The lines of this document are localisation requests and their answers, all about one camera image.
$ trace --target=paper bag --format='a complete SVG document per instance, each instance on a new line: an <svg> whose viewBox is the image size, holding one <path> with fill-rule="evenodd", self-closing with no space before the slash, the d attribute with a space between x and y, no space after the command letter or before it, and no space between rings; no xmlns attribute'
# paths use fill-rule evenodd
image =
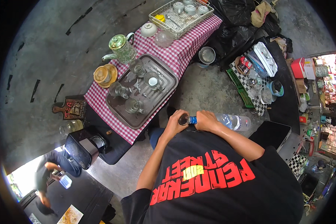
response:
<svg viewBox="0 0 336 224"><path fill-rule="evenodd" d="M260 5L255 7L255 11L251 12L251 24L255 27L261 27L265 22L266 15L268 15L270 11L270 5L263 1Z"/></svg>

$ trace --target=white bowl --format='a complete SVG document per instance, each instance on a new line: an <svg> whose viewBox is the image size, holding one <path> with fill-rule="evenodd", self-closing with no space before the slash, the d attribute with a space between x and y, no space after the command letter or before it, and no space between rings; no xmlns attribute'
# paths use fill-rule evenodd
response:
<svg viewBox="0 0 336 224"><path fill-rule="evenodd" d="M141 27L141 34L144 37L152 37L157 33L157 27L153 23L146 23Z"/></svg>

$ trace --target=green plastic crate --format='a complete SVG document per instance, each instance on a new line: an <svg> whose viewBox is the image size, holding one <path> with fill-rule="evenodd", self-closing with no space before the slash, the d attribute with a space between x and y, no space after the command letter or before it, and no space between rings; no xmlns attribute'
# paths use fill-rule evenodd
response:
<svg viewBox="0 0 336 224"><path fill-rule="evenodd" d="M228 73L229 77L237 88L243 88L242 83L239 81L237 75L233 72L232 69L228 69L226 70L226 72Z"/></svg>
<svg viewBox="0 0 336 224"><path fill-rule="evenodd" d="M245 106L247 108L255 108L253 102L251 101L250 97L248 96L248 93L246 92L244 88L237 89L237 92L242 97L242 100L244 101Z"/></svg>

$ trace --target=person in black shirt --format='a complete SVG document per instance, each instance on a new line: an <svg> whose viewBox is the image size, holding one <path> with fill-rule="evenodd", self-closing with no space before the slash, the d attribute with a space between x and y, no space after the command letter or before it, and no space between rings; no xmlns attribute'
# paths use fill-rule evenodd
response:
<svg viewBox="0 0 336 224"><path fill-rule="evenodd" d="M126 223L299 223L300 184L273 147L262 148L197 112L196 130L177 110L121 200Z"/></svg>
<svg viewBox="0 0 336 224"><path fill-rule="evenodd" d="M41 203L37 203L37 208L45 215L53 213L50 209L50 200L46 197L47 184L51 179L60 180L60 176L52 174L54 169L58 171L66 171L74 177L79 177L81 175L82 168L74 160L71 162L68 160L70 156L66 151L58 152L52 150L42 156L42 159L38 165L35 173L35 184L36 190L38 191L38 196Z"/></svg>

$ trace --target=red checkered tablecloth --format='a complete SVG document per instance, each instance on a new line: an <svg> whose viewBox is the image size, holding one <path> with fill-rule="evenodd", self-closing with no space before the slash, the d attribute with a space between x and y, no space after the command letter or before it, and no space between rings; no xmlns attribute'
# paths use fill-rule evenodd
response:
<svg viewBox="0 0 336 224"><path fill-rule="evenodd" d="M207 38L218 29L222 20L216 15L212 15L196 25L188 33L182 36L179 40L175 40L169 47L160 48L154 43L154 37L141 36L140 29L134 34L133 46L137 50L137 57L143 54L151 54L165 62L175 73L180 80L189 61ZM118 70L118 78L129 68L129 65L123 65L118 60L111 60L111 64L115 65ZM93 82L90 89L85 94L87 103L94 111L120 136L122 136L130 144L133 144L138 135L147 126L156 113L166 104L166 100L157 108L150 116L144 125L137 130L133 130L121 123L108 109L105 98L108 89L100 87L96 82Z"/></svg>

